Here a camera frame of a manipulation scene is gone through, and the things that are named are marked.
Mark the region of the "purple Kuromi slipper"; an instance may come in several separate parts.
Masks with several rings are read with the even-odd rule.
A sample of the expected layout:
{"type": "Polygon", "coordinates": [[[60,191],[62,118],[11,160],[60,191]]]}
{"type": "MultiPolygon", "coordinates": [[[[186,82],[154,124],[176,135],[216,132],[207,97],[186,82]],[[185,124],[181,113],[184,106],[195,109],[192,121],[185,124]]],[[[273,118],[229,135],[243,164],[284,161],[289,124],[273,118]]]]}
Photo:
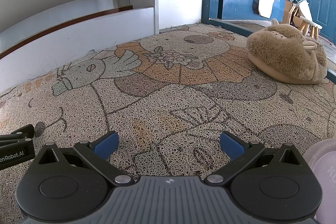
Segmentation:
{"type": "Polygon", "coordinates": [[[335,224],[335,139],[326,139],[312,145],[303,155],[322,188],[322,202],[315,219],[319,223],[335,224]]]}

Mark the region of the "brown fluffy animal slipper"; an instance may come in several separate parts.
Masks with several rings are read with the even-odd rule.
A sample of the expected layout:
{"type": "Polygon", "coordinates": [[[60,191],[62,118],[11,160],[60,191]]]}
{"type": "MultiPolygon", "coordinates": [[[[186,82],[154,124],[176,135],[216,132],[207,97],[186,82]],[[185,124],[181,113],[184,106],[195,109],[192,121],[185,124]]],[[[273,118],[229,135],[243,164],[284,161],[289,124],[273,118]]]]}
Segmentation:
{"type": "Polygon", "coordinates": [[[327,75],[320,42],[290,24],[272,24],[247,38],[248,58],[261,71],[287,84],[319,84],[327,75]]]}

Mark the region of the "cartoon patterned door mat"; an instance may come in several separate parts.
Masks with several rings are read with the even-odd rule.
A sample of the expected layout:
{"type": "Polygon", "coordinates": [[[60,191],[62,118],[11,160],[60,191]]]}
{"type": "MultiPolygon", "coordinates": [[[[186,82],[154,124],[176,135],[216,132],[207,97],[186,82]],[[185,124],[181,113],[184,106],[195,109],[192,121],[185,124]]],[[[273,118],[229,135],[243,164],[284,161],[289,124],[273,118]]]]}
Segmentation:
{"type": "Polygon", "coordinates": [[[206,176],[229,131],[306,151],[335,136],[335,85],[283,84],[249,60],[246,38],[204,24],[92,53],[1,94],[1,133],[32,124],[35,148],[118,132],[110,161],[132,176],[206,176]]]}

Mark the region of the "small wooden stool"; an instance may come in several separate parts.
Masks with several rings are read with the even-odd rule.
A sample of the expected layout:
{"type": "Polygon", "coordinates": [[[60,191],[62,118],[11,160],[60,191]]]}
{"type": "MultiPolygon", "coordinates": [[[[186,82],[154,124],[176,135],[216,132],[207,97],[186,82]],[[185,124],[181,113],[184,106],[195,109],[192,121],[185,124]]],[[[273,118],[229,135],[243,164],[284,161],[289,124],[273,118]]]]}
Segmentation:
{"type": "Polygon", "coordinates": [[[313,22],[311,15],[309,3],[307,0],[301,0],[296,4],[298,8],[299,18],[302,20],[299,30],[302,32],[303,36],[306,36],[308,31],[310,31],[310,37],[318,40],[319,32],[322,30],[322,26],[316,22],[313,22]]]}

